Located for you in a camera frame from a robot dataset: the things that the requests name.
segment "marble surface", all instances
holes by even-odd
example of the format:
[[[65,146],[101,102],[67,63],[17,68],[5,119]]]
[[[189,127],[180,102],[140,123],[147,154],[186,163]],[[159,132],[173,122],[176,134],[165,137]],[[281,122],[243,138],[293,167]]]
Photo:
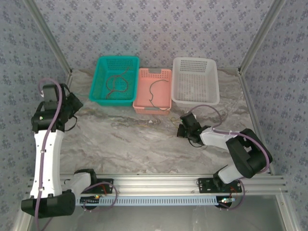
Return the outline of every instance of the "marble surface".
[[[91,71],[74,70],[70,90],[84,103],[76,113],[76,127],[65,133],[61,147],[61,172],[93,168],[97,173],[214,173],[232,163],[220,148],[194,148],[178,138],[170,121],[189,108],[172,103],[166,115],[136,114],[133,107],[102,107],[88,99]],[[224,130],[253,128],[237,76],[218,71],[220,103],[215,107],[223,117]],[[194,110],[201,125],[218,123],[210,108]],[[73,123],[69,121],[66,128]]]

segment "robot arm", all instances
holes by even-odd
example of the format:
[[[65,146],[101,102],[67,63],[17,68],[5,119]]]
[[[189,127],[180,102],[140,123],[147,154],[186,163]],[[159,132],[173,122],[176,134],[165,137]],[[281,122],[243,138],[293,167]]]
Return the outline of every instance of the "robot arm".
[[[240,178],[252,178],[266,166],[262,151],[251,141],[239,135],[220,134],[210,126],[201,127],[195,116],[189,112],[180,117],[182,125],[178,129],[178,137],[187,138],[200,145],[213,145],[230,152],[232,165],[227,165],[214,174],[214,183],[218,188],[226,187],[229,183]],[[257,141],[266,151],[269,162],[272,156],[251,129],[240,132]]]
[[[65,123],[83,106],[80,100],[69,91],[67,85],[60,84],[62,89],[62,102],[59,102],[59,92],[54,84],[43,87],[44,101],[38,106],[31,119],[32,130],[36,143],[35,176],[30,199],[23,200],[21,209],[34,216],[36,202],[39,194],[39,175],[42,174],[43,188],[39,206],[39,218],[71,215],[75,210],[76,197],[85,188],[96,183],[93,169],[84,169],[76,172],[73,178],[61,187],[60,182],[60,149],[65,132]],[[41,164],[41,148],[43,139],[56,112],[58,103],[61,110],[48,135],[44,161]]]

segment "pink basket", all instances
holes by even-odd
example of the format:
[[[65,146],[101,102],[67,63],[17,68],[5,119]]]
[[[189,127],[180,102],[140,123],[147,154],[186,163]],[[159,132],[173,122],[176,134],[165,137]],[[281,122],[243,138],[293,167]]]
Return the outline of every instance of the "pink basket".
[[[168,115],[171,108],[172,71],[140,68],[137,98],[133,103],[136,113]]]

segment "white basket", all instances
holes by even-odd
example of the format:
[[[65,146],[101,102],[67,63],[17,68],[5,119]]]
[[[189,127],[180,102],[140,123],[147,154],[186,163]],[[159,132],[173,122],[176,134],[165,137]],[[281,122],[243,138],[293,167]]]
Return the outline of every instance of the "white basket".
[[[179,107],[219,103],[216,62],[178,57],[173,60],[171,98]]]

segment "black bracket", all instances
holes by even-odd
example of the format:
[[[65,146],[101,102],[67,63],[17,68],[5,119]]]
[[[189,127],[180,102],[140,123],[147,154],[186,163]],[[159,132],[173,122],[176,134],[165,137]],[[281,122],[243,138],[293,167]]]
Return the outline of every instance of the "black bracket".
[[[108,182],[108,183],[111,183],[113,184],[114,183],[114,179],[97,179],[96,180],[96,183],[101,183],[101,182]],[[105,189],[106,189],[106,193],[107,194],[112,194],[112,187],[109,187],[109,185],[105,184],[104,185]],[[104,189],[102,187],[102,185],[99,185],[99,186],[96,186],[92,189],[89,189],[85,192],[83,192],[82,194],[104,194]]]
[[[215,183],[214,178],[199,178],[197,181],[199,193],[234,193],[234,188],[238,193],[242,192],[241,183],[238,180],[232,181],[224,188],[219,189]]]

